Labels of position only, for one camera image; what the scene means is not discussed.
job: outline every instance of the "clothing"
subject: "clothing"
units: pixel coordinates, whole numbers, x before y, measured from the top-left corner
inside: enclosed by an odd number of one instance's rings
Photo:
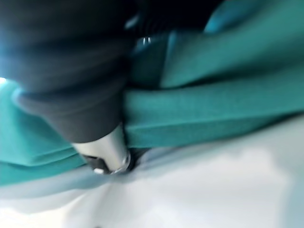
[[[235,137],[303,112],[303,3],[263,2],[232,27],[216,13],[211,22],[221,32],[175,33],[134,54],[124,94],[130,148]],[[42,119],[13,105],[14,89],[9,83],[0,91],[0,184],[82,166]]]
[[[150,20],[151,9],[161,5],[169,15],[166,29],[179,28],[176,16],[185,9],[177,5],[168,12],[172,0],[141,2],[139,6],[133,0],[2,1],[0,68],[4,77],[20,86],[15,92],[20,107],[44,118],[73,143],[109,134],[122,120],[122,90],[129,74],[126,55],[143,35],[126,31],[127,21],[138,12]],[[201,9],[193,19],[201,16],[202,30],[221,2],[203,1],[187,8]]]

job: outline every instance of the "white fabric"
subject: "white fabric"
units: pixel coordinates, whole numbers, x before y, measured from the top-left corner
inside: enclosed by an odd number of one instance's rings
[[[303,228],[304,116],[245,137],[154,149],[130,175],[81,168],[0,189],[3,228]]]

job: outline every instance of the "teal fabric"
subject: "teal fabric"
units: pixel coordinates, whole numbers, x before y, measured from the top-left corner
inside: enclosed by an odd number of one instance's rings
[[[247,13],[234,7],[240,0],[227,1],[205,34],[172,33],[134,53],[129,147],[233,137],[304,110],[304,1],[242,1]],[[43,120],[12,103],[15,88],[0,88],[0,185],[83,165]]]

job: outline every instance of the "black fabric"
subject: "black fabric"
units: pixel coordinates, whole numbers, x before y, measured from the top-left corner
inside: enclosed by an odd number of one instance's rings
[[[203,29],[223,0],[3,0],[0,69],[17,103],[63,137],[85,143],[120,122],[127,54],[137,38]],[[132,31],[126,22],[139,15]]]

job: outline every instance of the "silver metal fitting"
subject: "silver metal fitting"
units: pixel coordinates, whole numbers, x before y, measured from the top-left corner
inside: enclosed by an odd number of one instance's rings
[[[87,143],[73,143],[89,166],[98,174],[116,174],[127,171],[131,155],[124,142],[121,125],[108,135]]]

